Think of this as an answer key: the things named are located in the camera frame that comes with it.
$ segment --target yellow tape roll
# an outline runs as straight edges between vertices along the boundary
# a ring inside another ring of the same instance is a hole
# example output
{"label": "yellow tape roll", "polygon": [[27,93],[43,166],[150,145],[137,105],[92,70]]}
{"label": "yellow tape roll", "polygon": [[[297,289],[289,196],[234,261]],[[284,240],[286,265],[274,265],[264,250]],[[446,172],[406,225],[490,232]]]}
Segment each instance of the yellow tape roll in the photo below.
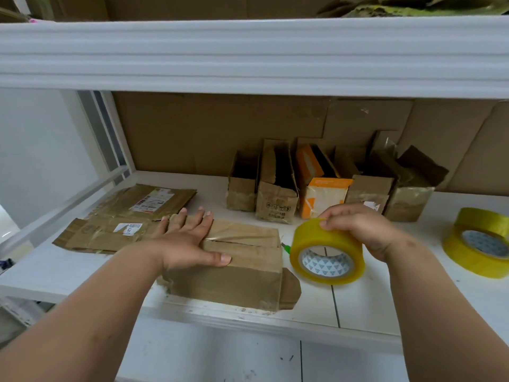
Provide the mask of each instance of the yellow tape roll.
{"label": "yellow tape roll", "polygon": [[478,208],[462,208],[454,225],[489,232],[502,238],[507,238],[509,233],[509,217]]}
{"label": "yellow tape roll", "polygon": [[442,247],[464,269],[501,279],[509,275],[508,231],[508,217],[483,209],[462,208]]}
{"label": "yellow tape roll", "polygon": [[292,266],[322,284],[341,285],[359,279],[365,268],[362,244],[349,232],[324,231],[320,221],[312,218],[295,230],[289,254]]}

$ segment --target white wall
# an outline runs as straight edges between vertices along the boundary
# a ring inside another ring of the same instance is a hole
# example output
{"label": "white wall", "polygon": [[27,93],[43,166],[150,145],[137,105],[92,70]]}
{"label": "white wall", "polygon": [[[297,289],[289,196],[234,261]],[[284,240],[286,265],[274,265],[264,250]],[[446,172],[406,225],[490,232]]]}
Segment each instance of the white wall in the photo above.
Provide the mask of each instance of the white wall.
{"label": "white wall", "polygon": [[20,228],[105,172],[76,91],[0,89],[0,204]]}

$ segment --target forearm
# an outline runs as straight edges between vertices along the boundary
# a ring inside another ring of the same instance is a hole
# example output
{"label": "forearm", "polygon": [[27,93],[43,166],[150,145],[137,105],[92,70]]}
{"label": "forearm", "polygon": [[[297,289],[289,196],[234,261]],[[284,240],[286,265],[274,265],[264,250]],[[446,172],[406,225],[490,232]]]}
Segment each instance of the forearm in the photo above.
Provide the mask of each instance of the forearm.
{"label": "forearm", "polygon": [[427,247],[402,241],[387,265],[411,382],[509,380],[509,348]]}
{"label": "forearm", "polygon": [[[3,380],[85,382],[114,379],[143,299],[161,264],[130,245],[2,353]],[[23,358],[29,367],[19,367]]]}

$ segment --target finger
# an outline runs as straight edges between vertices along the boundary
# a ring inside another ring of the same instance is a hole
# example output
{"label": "finger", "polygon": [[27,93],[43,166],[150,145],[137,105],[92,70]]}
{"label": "finger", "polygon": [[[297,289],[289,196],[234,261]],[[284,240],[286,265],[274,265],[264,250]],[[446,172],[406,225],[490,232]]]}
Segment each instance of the finger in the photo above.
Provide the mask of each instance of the finger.
{"label": "finger", "polygon": [[169,221],[168,225],[168,231],[167,233],[178,231],[182,228],[182,226],[186,223],[187,218],[187,209],[182,208],[180,209],[179,214],[177,214],[175,217],[172,217]]}
{"label": "finger", "polygon": [[201,223],[193,229],[192,233],[196,237],[200,237],[200,240],[204,239],[210,231],[212,222],[214,221],[214,215],[211,211],[205,213],[205,217],[201,220]]}
{"label": "finger", "polygon": [[322,214],[318,216],[318,218],[329,218],[332,216],[346,215],[346,214],[356,214],[356,213],[367,213],[372,209],[368,208],[366,205],[361,203],[355,204],[339,204],[333,205],[327,208]]}
{"label": "finger", "polygon": [[152,237],[162,236],[168,229],[169,218],[164,216],[159,225],[157,225],[156,231],[152,234]]}
{"label": "finger", "polygon": [[232,256],[220,252],[209,252],[197,249],[196,264],[211,267],[225,267],[232,261]]}
{"label": "finger", "polygon": [[326,220],[321,221],[320,227],[326,231],[352,231],[355,229],[357,223],[359,222],[359,216],[361,215],[358,213],[332,216]]}
{"label": "finger", "polygon": [[193,217],[188,217],[186,220],[186,224],[182,227],[182,230],[190,231],[200,225],[201,220],[203,219],[203,215],[205,214],[205,209],[203,206],[198,208],[198,212]]}

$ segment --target hand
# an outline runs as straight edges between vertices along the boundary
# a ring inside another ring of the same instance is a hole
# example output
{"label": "hand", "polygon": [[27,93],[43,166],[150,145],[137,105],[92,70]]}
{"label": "hand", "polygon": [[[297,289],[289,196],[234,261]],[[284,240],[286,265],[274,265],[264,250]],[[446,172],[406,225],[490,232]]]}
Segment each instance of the hand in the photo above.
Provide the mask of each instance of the hand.
{"label": "hand", "polygon": [[318,216],[325,218],[322,229],[349,231],[366,245],[376,259],[386,262],[393,248],[399,244],[418,244],[412,236],[396,228],[380,213],[362,204],[341,204],[328,208]]}
{"label": "hand", "polygon": [[207,236],[214,219],[211,212],[200,206],[193,218],[187,224],[187,209],[182,208],[179,214],[169,219],[163,218],[157,231],[147,241],[162,257],[163,271],[178,270],[194,265],[210,265],[224,267],[232,260],[231,256],[219,252],[209,252],[199,247],[200,242]]}

